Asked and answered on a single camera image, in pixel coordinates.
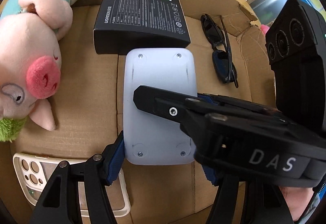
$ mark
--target plush toy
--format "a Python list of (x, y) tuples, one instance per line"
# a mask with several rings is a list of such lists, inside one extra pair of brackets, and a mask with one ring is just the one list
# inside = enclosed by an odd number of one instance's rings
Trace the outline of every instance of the plush toy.
[(260, 29), (261, 29), (261, 31), (263, 32), (263, 34), (265, 35), (265, 34), (268, 32), (269, 27), (268, 27), (267, 25), (262, 24), (262, 25), (260, 26)]
[(58, 90), (58, 40), (77, 0), (8, 0), (0, 16), (0, 141), (17, 138), (27, 116), (55, 129), (46, 98)]

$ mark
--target green fuzzy fabric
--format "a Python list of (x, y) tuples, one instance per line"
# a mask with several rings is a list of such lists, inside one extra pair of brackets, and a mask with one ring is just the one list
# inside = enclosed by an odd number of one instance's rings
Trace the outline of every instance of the green fuzzy fabric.
[(27, 117), (22, 120), (14, 120), (14, 119), (5, 119), (0, 120), (0, 141), (10, 141), (15, 140), (19, 132), (22, 130)]

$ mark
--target ugreen box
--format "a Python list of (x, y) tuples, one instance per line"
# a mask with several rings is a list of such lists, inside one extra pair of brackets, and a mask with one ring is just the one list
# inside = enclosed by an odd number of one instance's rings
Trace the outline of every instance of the ugreen box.
[(135, 48), (189, 44), (179, 0), (102, 0), (94, 25), (96, 53), (127, 54)]

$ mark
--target pig snout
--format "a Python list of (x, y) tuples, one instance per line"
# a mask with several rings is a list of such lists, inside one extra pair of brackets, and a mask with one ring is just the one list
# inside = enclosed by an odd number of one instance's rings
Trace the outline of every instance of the pig snout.
[(36, 59), (28, 68), (27, 90), (37, 99), (45, 99), (56, 93), (60, 84), (60, 69), (53, 57), (45, 55)]

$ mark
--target hand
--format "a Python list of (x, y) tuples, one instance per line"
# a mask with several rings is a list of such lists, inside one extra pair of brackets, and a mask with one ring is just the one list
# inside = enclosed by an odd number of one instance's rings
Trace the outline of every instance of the hand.
[(280, 187), (293, 221), (300, 218), (312, 195), (312, 188)]

